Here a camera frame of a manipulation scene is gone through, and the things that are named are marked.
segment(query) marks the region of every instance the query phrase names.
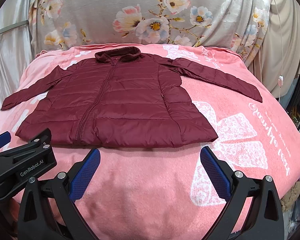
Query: jacket zipper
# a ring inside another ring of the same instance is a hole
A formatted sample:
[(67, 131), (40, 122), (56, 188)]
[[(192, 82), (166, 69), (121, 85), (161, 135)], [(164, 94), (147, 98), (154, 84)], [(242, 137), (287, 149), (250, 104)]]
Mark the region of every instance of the jacket zipper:
[(114, 64), (112, 58), (110, 58), (110, 59), (111, 59), (111, 63), (112, 63), (112, 68), (111, 68), (111, 70), (109, 71), (107, 78), (104, 80), (104, 82), (103, 82), (103, 84), (102, 84), (102, 86), (101, 86), (100, 93), (99, 93), (99, 95), (97, 96), (96, 100), (93, 102), (93, 104), (92, 104), (92, 105), (87, 109), (87, 111), (84, 113), (84, 115), (83, 115), (83, 117), (82, 117), (82, 119), (81, 119), (81, 121), (80, 121), (80, 123), (79, 123), (79, 128), (78, 128), (78, 132), (77, 132), (77, 141), (78, 141), (79, 143), (82, 143), (82, 129), (83, 129), (83, 127), (84, 127), (85, 121), (86, 121), (87, 117), (89, 116), (91, 110), (95, 107), (95, 105), (97, 105), (97, 104), (100, 102), (101, 97), (102, 97), (102, 95), (103, 95), (103, 93), (104, 93), (104, 90), (105, 90), (105, 88), (106, 88), (106, 85), (108, 84), (108, 82), (109, 82), (109, 80), (110, 80), (110, 78), (111, 78), (111, 76), (112, 76), (112, 74), (113, 74), (113, 72), (114, 72), (115, 67), (117, 66), (117, 64), (118, 64), (119, 61), (120, 61), (120, 60), (118, 60), (117, 64)]

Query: jacket collar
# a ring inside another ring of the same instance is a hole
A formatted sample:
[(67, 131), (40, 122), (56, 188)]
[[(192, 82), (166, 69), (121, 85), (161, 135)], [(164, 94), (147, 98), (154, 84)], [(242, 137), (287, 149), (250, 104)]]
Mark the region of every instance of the jacket collar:
[(111, 57), (121, 56), (120, 60), (123, 62), (132, 61), (138, 57), (142, 57), (140, 49), (137, 47), (125, 47), (120, 49), (111, 49), (106, 51), (99, 51), (95, 55), (96, 60), (103, 63), (110, 63)]

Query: silver screw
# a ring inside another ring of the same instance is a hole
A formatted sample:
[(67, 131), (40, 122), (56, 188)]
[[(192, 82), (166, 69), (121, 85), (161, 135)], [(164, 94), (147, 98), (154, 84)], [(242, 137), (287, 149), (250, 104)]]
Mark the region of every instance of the silver screw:
[(236, 171), (235, 172), (236, 177), (238, 178), (242, 178), (243, 177), (243, 173), (241, 171)]
[(30, 183), (34, 183), (34, 182), (35, 182), (35, 177), (31, 177), (28, 181), (29, 181)]
[(66, 177), (66, 173), (65, 172), (60, 172), (58, 174), (58, 179), (64, 179)]
[(269, 182), (271, 182), (271, 181), (272, 181), (272, 177), (269, 176), (269, 175), (267, 175), (267, 176), (266, 176), (266, 180), (269, 181)]

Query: maroon puffer jacket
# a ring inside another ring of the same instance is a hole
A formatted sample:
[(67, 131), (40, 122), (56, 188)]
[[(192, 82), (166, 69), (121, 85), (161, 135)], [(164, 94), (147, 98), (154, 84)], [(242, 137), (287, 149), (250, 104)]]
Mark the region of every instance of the maroon puffer jacket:
[(180, 147), (212, 142), (218, 135), (180, 87), (180, 75), (262, 102), (255, 86), (220, 70), (126, 47), (98, 52), (66, 70), (57, 66), (7, 97), (1, 110), (49, 90), (20, 125), (20, 138), (29, 140), (49, 128), (56, 144)]

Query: hanging cord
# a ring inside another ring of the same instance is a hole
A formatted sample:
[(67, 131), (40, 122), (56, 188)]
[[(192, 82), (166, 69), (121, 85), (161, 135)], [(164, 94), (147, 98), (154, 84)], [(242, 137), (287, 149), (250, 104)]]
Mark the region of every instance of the hanging cord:
[(280, 15), (279, 15), (279, 9), (278, 9), (278, 6), (277, 6), (277, 3), (275, 0), (274, 1), (274, 4), (275, 4), (275, 7), (277, 8), (277, 13), (278, 13), (278, 18), (279, 18), (279, 24), (280, 24), (280, 31), (281, 31), (281, 50), (282, 50), (282, 60), (281, 60), (281, 75), (279, 76), (278, 78), (278, 85), (279, 85), (279, 103), (280, 103), (280, 90), (281, 90), (281, 87), (283, 86), (283, 38), (282, 38), (282, 26), (281, 26), (281, 19), (280, 19)]

